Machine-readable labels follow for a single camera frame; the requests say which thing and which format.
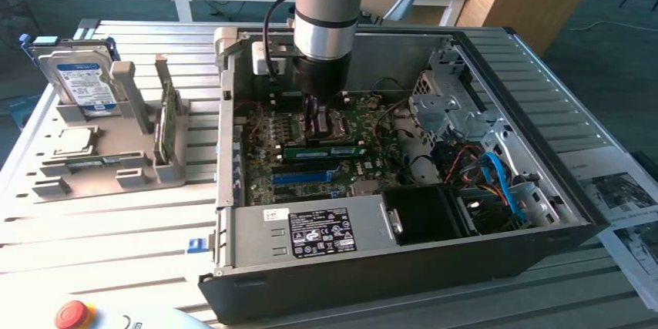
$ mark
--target red wire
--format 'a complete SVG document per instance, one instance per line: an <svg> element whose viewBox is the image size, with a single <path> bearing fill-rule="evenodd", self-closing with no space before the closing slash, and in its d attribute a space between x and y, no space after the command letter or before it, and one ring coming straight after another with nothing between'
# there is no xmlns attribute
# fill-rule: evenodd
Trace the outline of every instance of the red wire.
<svg viewBox="0 0 658 329"><path fill-rule="evenodd" d="M508 206L508 205L510 205L510 203L507 202L507 198L504 198L504 196L503 196L503 192L500 192L500 189L498 189L498 188L494 186L494 190L495 190L495 192L498 193L498 196L500 197L500 199L503 200L503 205L504 205L504 206Z"/></svg>
<svg viewBox="0 0 658 329"><path fill-rule="evenodd" d="M260 115L259 115L259 117L257 117L257 121L256 121L256 125L255 125L255 127L253 127L253 130L251 130L251 133L248 134L248 139L249 139L249 140L253 138L253 134L256 133L256 131L257 131L257 127L259 127L259 125L260 125L260 121L263 121L263 115L265 114L265 113L263 112L263 107L261 107L261 105L260 105L260 104L257 104L257 108L260 108Z"/></svg>
<svg viewBox="0 0 658 329"><path fill-rule="evenodd" d="M237 106L235 106L233 111L236 111L241 106L249 103L256 104L256 102L253 102L252 100L248 100L247 102L241 102Z"/></svg>
<svg viewBox="0 0 658 329"><path fill-rule="evenodd" d="M456 157L454 158L452 166L450 167L448 175L446 176L446 183L450 181L450 178L452 177L452 172L454 172L454 169L456 168L456 164L459 163L463 152L466 152L466 149L468 149L468 148L476 148L476 146L463 146L462 150L459 150L459 153L456 153Z"/></svg>

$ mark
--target barcode sticker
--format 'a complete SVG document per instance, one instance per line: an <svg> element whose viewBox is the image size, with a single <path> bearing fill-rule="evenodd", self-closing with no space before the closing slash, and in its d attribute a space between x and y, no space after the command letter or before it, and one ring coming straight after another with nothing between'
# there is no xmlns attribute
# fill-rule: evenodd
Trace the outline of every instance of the barcode sticker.
<svg viewBox="0 0 658 329"><path fill-rule="evenodd" d="M289 208L272 208L271 210L263 210L264 221L280 221L288 219Z"/></svg>

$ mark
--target power supply label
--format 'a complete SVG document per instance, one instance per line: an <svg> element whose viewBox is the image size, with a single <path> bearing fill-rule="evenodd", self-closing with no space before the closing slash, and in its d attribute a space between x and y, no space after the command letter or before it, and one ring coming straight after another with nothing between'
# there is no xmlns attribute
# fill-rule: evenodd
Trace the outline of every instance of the power supply label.
<svg viewBox="0 0 658 329"><path fill-rule="evenodd" d="M103 70L97 63L71 63L57 65L64 84L68 87L75 102L88 111L103 111L116 107L112 90L103 82Z"/></svg>
<svg viewBox="0 0 658 329"><path fill-rule="evenodd" d="M292 255L296 258L356 250L347 208L289 213L288 223Z"/></svg>

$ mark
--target black cable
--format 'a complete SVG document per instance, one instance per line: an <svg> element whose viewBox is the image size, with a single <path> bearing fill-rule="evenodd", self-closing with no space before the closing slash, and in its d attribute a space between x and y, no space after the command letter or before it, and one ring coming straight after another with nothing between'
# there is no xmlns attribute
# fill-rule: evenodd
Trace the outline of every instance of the black cable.
<svg viewBox="0 0 658 329"><path fill-rule="evenodd" d="M396 86L398 88L400 88L402 90L407 90L407 88L404 86L402 86L402 84L398 82L398 80L395 80L392 77L382 77L378 81L375 81L372 83L372 85L370 86L370 92L374 92L374 88L379 85L379 83L382 81L391 81Z"/></svg>
<svg viewBox="0 0 658 329"><path fill-rule="evenodd" d="M392 106L390 106L390 107L387 108L387 110L383 112L383 114L378 117L378 120L376 120L376 121L375 121L375 123L374 123L374 128L372 128L372 130L374 130L374 137L375 137L375 139L378 140L378 147L379 147L379 148L382 148L382 149L383 149L383 147L382 147L382 140L379 140L379 135L378 135L378 127L379 127L379 125L382 124L382 120L383 120L383 118L384 118L386 116L388 116L388 114L392 112L392 110L394 110L394 109L395 109L399 105L402 105L402 103L404 103L404 102L407 101L407 99L408 99L408 98L407 98L407 97L404 97L403 99L400 99L400 100L398 101L398 103L395 103Z"/></svg>
<svg viewBox="0 0 658 329"><path fill-rule="evenodd" d="M224 15L224 12L219 8L215 7L213 2L207 0L205 5L215 11L213 13L212 12L209 13L211 15Z"/></svg>
<svg viewBox="0 0 658 329"><path fill-rule="evenodd" d="M231 21L233 21L233 18L235 18L235 17L237 17L237 16L239 16L239 14L243 12L244 5L245 5L245 4L247 4L247 2L243 2L243 5L239 7L237 12L236 12L233 15L229 15L229 16L228 16L228 19L229 19Z"/></svg>
<svg viewBox="0 0 658 329"><path fill-rule="evenodd" d="M391 146L392 146L392 140L395 139L395 134L398 134L398 132L402 131L404 133L404 135L407 136L407 138L412 139L414 138L414 134L411 133L411 131L408 131L407 129L394 129L391 131L391 137L388 138L388 145L387 145L387 148L386 150L383 151L384 155L387 156L388 155L388 151L391 150Z"/></svg>
<svg viewBox="0 0 658 329"><path fill-rule="evenodd" d="M265 14L265 20L263 21L263 48L265 51L265 64L267 64L267 74L269 75L269 80L276 79L276 70L275 70L275 65L271 62L271 55L269 55L269 18L271 15L275 13L275 10L279 8L279 5L283 4L285 0L276 0L269 9L267 10Z"/></svg>
<svg viewBox="0 0 658 329"><path fill-rule="evenodd" d="M414 157L407 167L411 168L411 165L414 165L414 163L422 158L424 158L427 161L430 161L434 164L434 159L427 154L420 154L419 156Z"/></svg>

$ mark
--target aluminum extrusion table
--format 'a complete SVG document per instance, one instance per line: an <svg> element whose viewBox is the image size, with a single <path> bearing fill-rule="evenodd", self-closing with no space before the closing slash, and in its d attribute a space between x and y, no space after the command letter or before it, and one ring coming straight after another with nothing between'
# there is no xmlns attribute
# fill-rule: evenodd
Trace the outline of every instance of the aluminum extrusion table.
<svg viewBox="0 0 658 329"><path fill-rule="evenodd" d="M47 135L48 122L56 118L55 93L48 87L0 172L7 197L0 209L5 219L0 224L0 290L8 292L43 282L43 289L64 291L83 300L176 307L221 327L193 281L195 264L209 255L184 254L187 240L207 236L216 219L220 86L212 33L219 25L103 21L95 30L76 33L116 39L123 60L136 63L136 84L145 101L157 100L160 95L149 65L153 54L168 54L173 84L192 102L187 184L104 196L92 202L12 206L11 178L28 171L39 138ZM467 34L552 148L560 152L615 145L516 36L502 29L471 29ZM590 240L576 250L546 258L512 279L240 327L289 323L342 329L598 329L658 327L658 314L645 308L602 245Z"/></svg>

